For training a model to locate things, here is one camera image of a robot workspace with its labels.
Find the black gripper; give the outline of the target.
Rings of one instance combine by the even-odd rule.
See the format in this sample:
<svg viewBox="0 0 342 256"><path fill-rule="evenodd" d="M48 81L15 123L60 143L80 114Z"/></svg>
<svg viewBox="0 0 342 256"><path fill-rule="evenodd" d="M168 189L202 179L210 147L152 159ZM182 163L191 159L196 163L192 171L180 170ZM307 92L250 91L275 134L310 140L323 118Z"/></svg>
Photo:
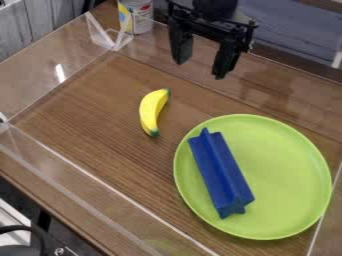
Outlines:
<svg viewBox="0 0 342 256"><path fill-rule="evenodd" d="M226 38L220 42L212 65L215 79L223 79L235 68L240 51L250 51L256 21L238 10L238 0L191 0L190 4L167 0L167 3L175 63L182 65L192 57L192 33L214 41Z"/></svg>

